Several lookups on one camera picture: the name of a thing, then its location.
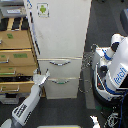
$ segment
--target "drawer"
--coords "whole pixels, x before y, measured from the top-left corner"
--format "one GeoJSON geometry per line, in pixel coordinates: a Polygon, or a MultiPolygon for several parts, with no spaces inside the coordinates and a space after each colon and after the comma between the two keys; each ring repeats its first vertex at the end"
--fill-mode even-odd
{"type": "Polygon", "coordinates": [[[0,66],[35,65],[31,49],[0,50],[0,66]]]}
{"type": "Polygon", "coordinates": [[[1,31],[0,49],[31,48],[28,31],[1,31]]]}
{"type": "Polygon", "coordinates": [[[41,74],[49,69],[51,78],[79,77],[82,59],[43,60],[38,61],[41,74]]]}
{"type": "Polygon", "coordinates": [[[79,79],[49,79],[45,85],[47,99],[77,98],[79,79]]]}
{"type": "Polygon", "coordinates": [[[33,76],[36,65],[24,67],[0,67],[0,77],[33,76]]]}
{"type": "Polygon", "coordinates": [[[1,82],[0,93],[30,93],[33,81],[27,82],[1,82]]]}

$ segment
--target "mechanical arm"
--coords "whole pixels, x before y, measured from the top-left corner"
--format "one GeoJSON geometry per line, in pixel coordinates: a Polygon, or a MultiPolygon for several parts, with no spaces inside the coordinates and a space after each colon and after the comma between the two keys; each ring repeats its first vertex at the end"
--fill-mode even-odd
{"type": "Polygon", "coordinates": [[[39,75],[37,71],[34,71],[34,85],[31,88],[29,97],[12,111],[12,119],[6,120],[0,128],[22,128],[27,123],[29,116],[40,100],[42,87],[49,76],[50,73],[48,70],[45,75],[39,75]]]}

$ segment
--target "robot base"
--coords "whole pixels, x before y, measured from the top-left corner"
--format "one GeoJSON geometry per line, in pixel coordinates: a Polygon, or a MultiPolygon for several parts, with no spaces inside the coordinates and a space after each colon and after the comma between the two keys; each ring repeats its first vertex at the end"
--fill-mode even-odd
{"type": "Polygon", "coordinates": [[[92,77],[92,89],[93,89],[93,94],[96,98],[96,100],[103,106],[105,107],[113,107],[113,106],[117,106],[119,104],[119,100],[112,100],[112,101],[107,101],[106,99],[104,99],[96,90],[95,87],[95,81],[94,81],[94,77],[92,77]]]}
{"type": "Polygon", "coordinates": [[[94,71],[91,71],[91,79],[92,79],[92,89],[93,89],[93,94],[96,98],[96,100],[103,106],[106,107],[113,107],[113,106],[118,106],[120,99],[112,99],[111,101],[106,100],[104,97],[102,97],[99,92],[96,89],[96,85],[99,84],[101,81],[98,81],[98,77],[94,78],[94,71]]]}

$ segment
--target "white refrigerator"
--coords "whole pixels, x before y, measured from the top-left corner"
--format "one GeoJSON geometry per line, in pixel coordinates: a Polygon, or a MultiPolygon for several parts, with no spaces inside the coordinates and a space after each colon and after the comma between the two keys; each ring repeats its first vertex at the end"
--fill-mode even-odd
{"type": "Polygon", "coordinates": [[[47,99],[77,98],[91,0],[24,0],[47,99]]]}

